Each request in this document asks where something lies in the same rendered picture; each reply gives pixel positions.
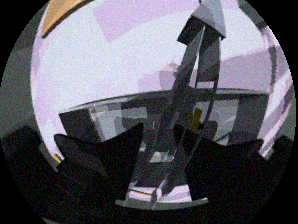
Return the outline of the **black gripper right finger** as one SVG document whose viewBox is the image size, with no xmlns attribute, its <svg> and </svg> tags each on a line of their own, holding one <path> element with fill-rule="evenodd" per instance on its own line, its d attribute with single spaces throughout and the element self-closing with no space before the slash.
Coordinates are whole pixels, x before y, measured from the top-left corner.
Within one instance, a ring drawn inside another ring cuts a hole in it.
<svg viewBox="0 0 298 224">
<path fill-rule="evenodd" d="M 180 144 L 182 132 L 184 132 L 182 125 L 174 125 L 173 136 L 177 147 Z M 184 139 L 182 139 L 182 148 L 185 149 L 186 156 L 189 157 L 197 139 L 198 133 L 194 135 L 193 131 L 186 129 Z M 245 141 L 245 143 L 237 145 L 222 145 L 201 136 L 196 152 L 184 169 L 192 201 L 205 198 L 206 192 L 220 183 L 226 173 L 233 168 L 235 161 L 246 159 L 247 156 L 254 155 L 255 152 L 259 153 L 263 143 L 265 141 L 258 137 L 249 143 Z"/>
</svg>

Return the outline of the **wooden board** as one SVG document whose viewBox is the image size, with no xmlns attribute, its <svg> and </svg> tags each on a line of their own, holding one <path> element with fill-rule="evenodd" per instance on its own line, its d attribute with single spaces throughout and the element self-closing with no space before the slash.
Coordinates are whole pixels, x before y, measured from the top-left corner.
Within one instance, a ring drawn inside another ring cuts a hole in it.
<svg viewBox="0 0 298 224">
<path fill-rule="evenodd" d="M 68 15 L 78 11 L 78 8 L 89 3 L 92 3 L 92 0 L 51 0 L 51 4 L 47 8 L 47 14 L 45 14 L 44 26 L 40 36 L 44 40 L 47 39 L 48 34 L 51 34 L 57 24 L 67 19 Z"/>
</svg>

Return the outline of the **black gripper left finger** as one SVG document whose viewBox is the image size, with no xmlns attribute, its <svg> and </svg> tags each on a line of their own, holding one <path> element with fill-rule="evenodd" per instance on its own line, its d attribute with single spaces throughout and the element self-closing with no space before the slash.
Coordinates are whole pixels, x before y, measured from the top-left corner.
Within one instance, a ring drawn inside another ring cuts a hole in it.
<svg viewBox="0 0 298 224">
<path fill-rule="evenodd" d="M 117 194 L 117 200 L 125 201 L 140 152 L 142 136 L 144 124 L 141 123 L 104 143 L 76 139 L 63 133 L 55 133 L 53 140 L 57 149 L 60 149 L 61 156 L 101 173 L 109 188 Z"/>
</svg>

